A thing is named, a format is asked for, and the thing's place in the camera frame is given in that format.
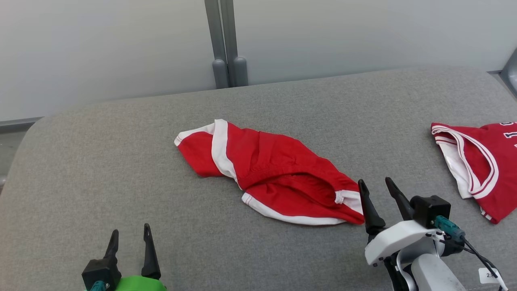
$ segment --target gray floor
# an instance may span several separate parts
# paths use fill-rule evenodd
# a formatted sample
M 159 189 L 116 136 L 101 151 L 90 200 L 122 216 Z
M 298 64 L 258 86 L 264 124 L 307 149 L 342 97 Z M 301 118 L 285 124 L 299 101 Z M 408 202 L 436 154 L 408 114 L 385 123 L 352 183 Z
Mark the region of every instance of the gray floor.
M 513 96 L 499 75 L 495 74 L 492 76 L 497 81 L 499 81 L 503 87 L 506 88 L 511 96 Z M 25 131 L 0 134 L 0 177 L 6 175 L 9 171 L 16 149 L 18 148 L 18 145 L 22 141 L 24 135 Z

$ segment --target white label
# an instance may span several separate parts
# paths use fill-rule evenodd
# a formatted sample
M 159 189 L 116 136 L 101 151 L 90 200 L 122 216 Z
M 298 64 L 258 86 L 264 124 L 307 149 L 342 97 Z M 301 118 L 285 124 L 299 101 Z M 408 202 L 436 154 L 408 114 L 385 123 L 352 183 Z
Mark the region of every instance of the white label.
M 496 273 L 498 277 L 500 276 L 497 269 L 492 268 L 492 270 L 494 270 L 494 273 Z M 487 268 L 479 268 L 479 281 L 481 284 L 499 284 L 497 278 L 494 278 Z

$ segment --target green robot part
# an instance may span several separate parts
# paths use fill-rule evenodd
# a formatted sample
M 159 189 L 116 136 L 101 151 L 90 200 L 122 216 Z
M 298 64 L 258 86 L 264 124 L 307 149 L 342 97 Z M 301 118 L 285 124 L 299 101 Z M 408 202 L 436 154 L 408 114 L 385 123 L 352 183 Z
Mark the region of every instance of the green robot part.
M 159 281 L 160 266 L 156 257 L 151 227 L 144 225 L 145 259 L 141 276 L 122 278 L 117 268 L 118 230 L 114 230 L 102 259 L 90 260 L 82 276 L 87 291 L 166 291 Z

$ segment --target red and white garment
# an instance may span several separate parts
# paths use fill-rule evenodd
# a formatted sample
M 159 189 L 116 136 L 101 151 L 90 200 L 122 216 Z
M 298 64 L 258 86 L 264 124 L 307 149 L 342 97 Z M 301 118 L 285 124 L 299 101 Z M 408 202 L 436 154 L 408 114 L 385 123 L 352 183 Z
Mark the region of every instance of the red and white garment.
M 362 224 L 357 183 L 284 135 L 241 129 L 225 120 L 179 133 L 174 141 L 203 177 L 228 176 L 260 214 L 306 225 Z
M 480 128 L 431 124 L 463 199 L 475 198 L 497 224 L 517 208 L 517 123 Z

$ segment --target white wall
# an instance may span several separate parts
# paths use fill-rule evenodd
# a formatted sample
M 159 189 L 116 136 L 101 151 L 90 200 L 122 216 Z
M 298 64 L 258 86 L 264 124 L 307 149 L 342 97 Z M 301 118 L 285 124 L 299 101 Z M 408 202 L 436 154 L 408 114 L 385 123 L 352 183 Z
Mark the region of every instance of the white wall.
M 234 0 L 250 84 L 418 66 L 500 70 L 516 0 Z
M 203 0 L 0 1 L 0 121 L 214 89 Z

